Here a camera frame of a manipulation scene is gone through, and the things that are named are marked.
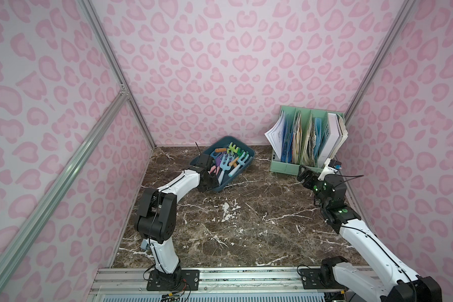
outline brown marble surface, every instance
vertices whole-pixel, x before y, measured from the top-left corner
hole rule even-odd
[[[363,258],[326,225],[313,195],[294,176],[270,172],[270,146],[254,146],[250,166],[219,193],[191,190],[178,202],[173,242],[182,267],[320,265],[344,256],[355,265]],[[168,183],[198,154],[192,147],[157,148],[143,186]],[[114,268],[149,267],[151,251],[139,248],[133,208]]]

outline book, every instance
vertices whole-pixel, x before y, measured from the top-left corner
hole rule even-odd
[[[335,145],[334,149],[332,149],[332,152],[329,155],[329,158],[332,159],[337,151],[339,151],[339,148],[343,145],[343,143],[347,140],[347,129],[344,123],[344,118],[341,116],[337,116],[338,122],[339,122],[339,130],[341,133],[340,140],[338,140],[338,143]]]
[[[319,150],[319,156],[317,158],[317,166],[322,168],[324,162],[329,157],[332,152],[332,149],[335,147],[336,142],[341,135],[339,133],[339,121],[337,114],[328,113],[327,114],[327,123],[322,133],[321,145]]]

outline ventilation grille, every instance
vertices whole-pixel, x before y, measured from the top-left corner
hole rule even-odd
[[[185,294],[180,302],[185,302]],[[161,295],[105,295],[103,302],[159,302]],[[191,294],[188,302],[325,302],[324,293]]]

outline blue plastic tray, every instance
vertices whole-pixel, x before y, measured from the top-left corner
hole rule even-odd
[[[236,178],[238,175],[240,175],[243,170],[245,170],[253,161],[254,157],[255,157],[255,151],[254,149],[248,147],[247,145],[245,145],[244,143],[242,143],[241,141],[239,141],[238,139],[234,138],[233,136],[224,136],[223,138],[221,138],[219,141],[215,142],[214,144],[212,144],[210,147],[208,147],[208,149],[206,149],[205,151],[203,151],[203,154],[208,154],[210,155],[216,148],[225,148],[225,147],[228,147],[228,145],[230,145],[230,143],[233,143],[235,145],[237,145],[237,147],[240,147],[240,149],[243,149],[245,151],[248,151],[248,154],[250,155],[248,157],[248,160],[247,160],[247,163],[244,165],[244,166],[241,166],[240,169],[235,173],[235,175],[233,175],[232,177],[229,177],[228,176],[228,173],[230,171],[225,171],[225,174],[223,176],[223,181],[222,183],[220,184],[219,187],[216,187],[214,189],[211,189],[211,191],[215,191],[215,192],[220,192],[221,190],[223,190],[223,188],[229,184],[234,178]],[[195,157],[191,162],[190,162],[190,165],[194,165],[196,162],[198,162],[198,159],[199,157]]]

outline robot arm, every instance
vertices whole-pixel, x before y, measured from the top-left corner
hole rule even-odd
[[[300,166],[297,180],[313,190],[326,223],[347,240],[376,272],[379,281],[355,269],[344,257],[322,261],[320,279],[338,282],[365,301],[441,301],[441,288],[431,277],[422,278],[394,255],[368,228],[361,217],[345,204],[346,185],[336,174],[341,163],[327,159],[321,173]]]
[[[145,188],[134,220],[134,228],[141,234],[155,257],[155,278],[166,288],[174,288],[181,280],[181,265],[171,238],[176,226],[177,202],[189,191],[204,192],[218,186],[209,170],[213,158],[200,154],[198,161],[179,176],[159,188]]]

